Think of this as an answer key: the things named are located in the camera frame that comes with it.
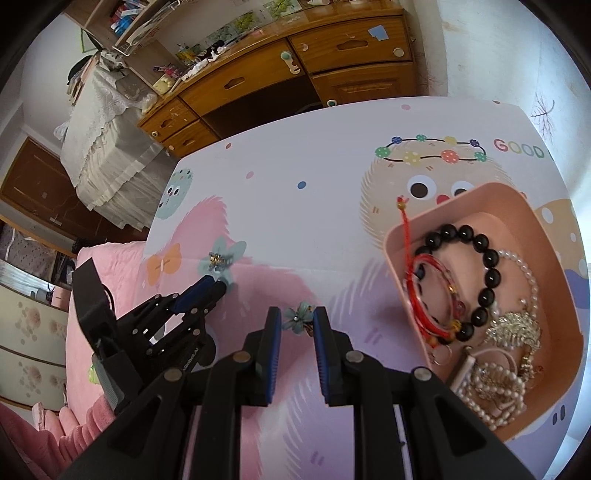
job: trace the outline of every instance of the sticker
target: sticker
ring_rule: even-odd
[[[378,25],[377,27],[370,28],[368,32],[372,37],[377,38],[378,41],[389,39],[388,34],[386,33],[386,29],[383,25]]]

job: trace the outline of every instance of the black bead bracelet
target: black bead bracelet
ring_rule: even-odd
[[[456,333],[456,338],[461,342],[467,342],[474,335],[474,327],[481,327],[488,321],[488,310],[495,302],[495,291],[501,284],[501,273],[495,268],[499,263],[499,254],[496,250],[489,248],[488,237],[482,233],[474,235],[474,229],[470,225],[462,225],[457,229],[451,223],[443,225],[438,232],[429,232],[425,236],[425,244],[418,247],[414,254],[429,254],[439,250],[444,243],[451,243],[456,240],[464,244],[472,244],[474,250],[482,254],[482,263],[487,268],[484,275],[485,288],[478,293],[478,305],[470,316],[469,322],[462,322],[462,328]],[[425,268],[419,265],[414,272],[421,281],[425,278]],[[439,339],[441,343],[449,343],[448,340]]]

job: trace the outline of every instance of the wooden dresser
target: wooden dresser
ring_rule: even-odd
[[[416,94],[403,9],[389,0],[338,2],[251,33],[166,94],[139,126],[182,158],[320,104]]]

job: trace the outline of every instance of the bed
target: bed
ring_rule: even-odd
[[[137,127],[155,94],[98,55],[87,66],[70,119],[56,128],[61,163],[80,200],[119,228],[150,227],[176,159]]]

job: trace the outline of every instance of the pink plastic container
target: pink plastic container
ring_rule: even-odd
[[[566,393],[579,369],[583,352],[583,336],[580,332],[577,313],[571,292],[554,248],[535,213],[524,197],[502,183],[486,183],[462,193],[437,207],[409,219],[412,252],[423,244],[430,231],[445,223],[457,227],[468,224],[475,233],[484,233],[490,248],[517,253],[529,265],[538,286],[540,309],[538,322],[542,328],[541,348],[536,353],[534,366],[539,373],[529,383],[533,388],[525,396],[527,411],[506,427],[496,430],[497,436],[507,441],[528,427],[558,402]],[[401,298],[406,294],[402,287],[405,272],[404,230],[400,224],[392,228],[384,239],[384,253]],[[453,273],[462,300],[466,303],[467,315],[478,306],[478,292],[484,288],[482,256],[470,245],[455,242],[437,251],[440,259]],[[497,269],[501,272],[501,285],[495,289],[496,299],[502,312],[519,311],[519,299],[530,297],[530,287],[517,265],[501,259]],[[429,305],[432,315],[444,318],[448,299],[440,287],[433,270],[423,280],[423,300]],[[476,329],[474,337],[466,342],[453,342],[451,361],[438,366],[431,362],[428,349],[414,322],[408,302],[403,302],[408,321],[419,339],[426,364],[442,380],[457,364],[461,350],[466,345],[479,345],[486,326]]]

